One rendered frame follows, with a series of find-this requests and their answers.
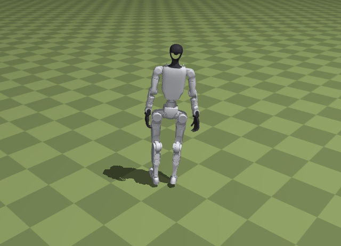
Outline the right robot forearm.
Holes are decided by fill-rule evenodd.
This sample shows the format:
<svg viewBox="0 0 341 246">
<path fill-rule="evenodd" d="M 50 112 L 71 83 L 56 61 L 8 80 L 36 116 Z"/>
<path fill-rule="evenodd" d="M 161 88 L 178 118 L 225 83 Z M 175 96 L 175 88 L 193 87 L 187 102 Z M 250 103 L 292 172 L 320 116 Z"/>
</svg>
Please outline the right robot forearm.
<svg viewBox="0 0 341 246">
<path fill-rule="evenodd" d="M 197 97 L 197 91 L 196 91 L 196 96 L 190 98 L 191 101 L 191 109 L 192 109 L 192 114 L 195 116 L 196 115 L 196 111 L 198 110 L 198 97 Z"/>
</svg>

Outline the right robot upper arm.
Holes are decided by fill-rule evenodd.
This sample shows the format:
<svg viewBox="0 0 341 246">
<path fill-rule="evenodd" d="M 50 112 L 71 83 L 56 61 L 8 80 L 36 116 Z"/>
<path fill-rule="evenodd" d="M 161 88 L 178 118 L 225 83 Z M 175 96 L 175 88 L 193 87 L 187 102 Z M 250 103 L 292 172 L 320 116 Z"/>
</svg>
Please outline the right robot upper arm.
<svg viewBox="0 0 341 246">
<path fill-rule="evenodd" d="M 189 88 L 188 94 L 190 97 L 196 96 L 196 77 L 193 69 L 186 68 L 186 75 L 189 77 L 188 83 L 189 83 Z"/>
</svg>

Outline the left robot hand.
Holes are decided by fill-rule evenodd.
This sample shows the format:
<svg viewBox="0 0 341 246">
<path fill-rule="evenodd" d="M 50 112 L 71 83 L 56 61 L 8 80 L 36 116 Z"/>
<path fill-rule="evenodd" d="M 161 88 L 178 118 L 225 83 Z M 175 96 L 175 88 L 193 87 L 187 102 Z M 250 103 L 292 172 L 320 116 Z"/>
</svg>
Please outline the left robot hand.
<svg viewBox="0 0 341 246">
<path fill-rule="evenodd" d="M 152 128 L 152 127 L 150 127 L 150 125 L 149 125 L 149 115 L 151 115 L 151 110 L 150 110 L 150 109 L 147 109 L 147 112 L 145 112 L 144 114 L 145 114 L 145 123 L 146 123 L 146 126 L 149 127 L 149 128 Z"/>
</svg>

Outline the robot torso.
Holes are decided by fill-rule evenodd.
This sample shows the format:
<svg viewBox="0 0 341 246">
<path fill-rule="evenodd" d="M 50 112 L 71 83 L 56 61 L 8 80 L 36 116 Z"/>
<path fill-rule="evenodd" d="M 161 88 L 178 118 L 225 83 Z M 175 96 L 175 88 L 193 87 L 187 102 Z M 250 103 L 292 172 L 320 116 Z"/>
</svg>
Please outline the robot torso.
<svg viewBox="0 0 341 246">
<path fill-rule="evenodd" d="M 171 63 L 170 63 L 171 64 Z M 162 74 L 162 92 L 164 98 L 167 99 L 166 104 L 163 105 L 163 118 L 177 119 L 178 106 L 176 100 L 179 100 L 184 92 L 184 85 L 186 79 L 186 68 L 183 64 L 180 69 L 170 68 L 167 64 L 164 65 Z"/>
</svg>

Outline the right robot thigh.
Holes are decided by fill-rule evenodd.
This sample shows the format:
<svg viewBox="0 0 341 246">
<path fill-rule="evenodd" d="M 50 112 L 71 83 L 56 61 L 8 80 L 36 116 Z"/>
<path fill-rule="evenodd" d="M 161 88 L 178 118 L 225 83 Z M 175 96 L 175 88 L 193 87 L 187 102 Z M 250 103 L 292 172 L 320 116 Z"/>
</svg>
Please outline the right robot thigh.
<svg viewBox="0 0 341 246">
<path fill-rule="evenodd" d="M 175 151 L 175 153 L 179 153 L 180 144 L 182 144 L 187 118 L 188 117 L 186 112 L 178 110 L 176 119 L 175 143 L 173 143 L 173 151 Z"/>
</svg>

